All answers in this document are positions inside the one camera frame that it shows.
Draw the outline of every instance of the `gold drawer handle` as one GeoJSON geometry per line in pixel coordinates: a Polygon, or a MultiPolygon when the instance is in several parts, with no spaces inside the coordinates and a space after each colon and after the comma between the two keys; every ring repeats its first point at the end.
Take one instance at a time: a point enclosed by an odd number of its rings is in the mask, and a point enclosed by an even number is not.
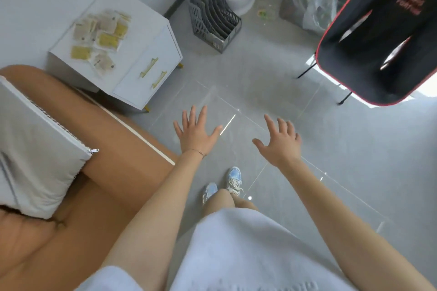
{"type": "Polygon", "coordinates": [[[158,59],[159,58],[152,59],[152,61],[150,62],[149,66],[145,69],[144,72],[140,73],[139,76],[141,76],[141,78],[144,78],[144,76],[149,72],[149,70],[151,70],[151,68],[158,61],[158,59]]]}
{"type": "Polygon", "coordinates": [[[155,83],[152,84],[152,88],[156,88],[158,86],[158,84],[161,82],[161,79],[164,78],[166,73],[167,73],[166,71],[161,71],[160,78],[158,78],[158,80],[155,83]]]}

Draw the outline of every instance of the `sneaker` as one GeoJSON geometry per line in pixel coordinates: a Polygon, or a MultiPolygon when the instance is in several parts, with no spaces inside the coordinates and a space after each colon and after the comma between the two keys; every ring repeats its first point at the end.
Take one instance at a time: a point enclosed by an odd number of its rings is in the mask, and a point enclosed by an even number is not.
{"type": "Polygon", "coordinates": [[[241,171],[238,167],[232,167],[228,174],[228,186],[227,190],[230,193],[235,193],[236,195],[240,195],[240,192],[243,191],[241,188],[241,184],[243,183],[243,178],[241,176],[241,171]]]}
{"type": "Polygon", "coordinates": [[[208,201],[208,199],[211,198],[213,194],[215,194],[218,191],[217,184],[216,183],[210,183],[206,186],[205,192],[203,193],[202,197],[202,204],[205,205],[205,202],[208,201]]]}

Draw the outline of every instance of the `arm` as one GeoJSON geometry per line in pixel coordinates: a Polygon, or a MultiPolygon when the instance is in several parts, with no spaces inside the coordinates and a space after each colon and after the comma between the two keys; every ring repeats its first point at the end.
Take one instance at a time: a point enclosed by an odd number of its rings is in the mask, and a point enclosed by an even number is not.
{"type": "Polygon", "coordinates": [[[205,132],[206,106],[196,122],[193,106],[190,119],[182,113],[182,127],[174,122],[182,155],[163,184],[135,215],[104,260],[104,266],[118,266],[144,290],[165,287],[174,244],[188,192],[202,154],[208,154],[219,137],[221,126],[211,136],[205,132]]]}
{"type": "Polygon", "coordinates": [[[353,214],[301,160],[299,134],[278,119],[279,130],[265,115],[270,143],[259,139],[259,152],[288,179],[345,275],[361,291],[436,289],[405,257],[353,214]]]}

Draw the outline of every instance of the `sofa armrest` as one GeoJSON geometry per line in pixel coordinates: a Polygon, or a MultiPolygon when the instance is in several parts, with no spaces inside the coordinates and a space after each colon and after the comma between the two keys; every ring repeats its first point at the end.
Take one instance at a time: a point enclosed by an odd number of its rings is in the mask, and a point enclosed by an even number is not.
{"type": "Polygon", "coordinates": [[[86,146],[100,150],[82,172],[128,209],[141,208],[172,169],[173,163],[169,161],[178,158],[149,133],[118,115],[169,158],[164,159],[102,108],[38,68],[9,66],[0,70],[0,76],[6,77],[86,146]]]}

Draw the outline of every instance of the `black chair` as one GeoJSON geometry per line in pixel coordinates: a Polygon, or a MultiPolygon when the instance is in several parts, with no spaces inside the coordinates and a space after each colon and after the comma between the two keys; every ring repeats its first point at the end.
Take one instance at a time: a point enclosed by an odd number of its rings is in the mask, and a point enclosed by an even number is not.
{"type": "Polygon", "coordinates": [[[351,91],[339,105],[353,92],[387,106],[437,71],[436,42],[437,0],[348,0],[321,39],[315,60],[351,91]]]}

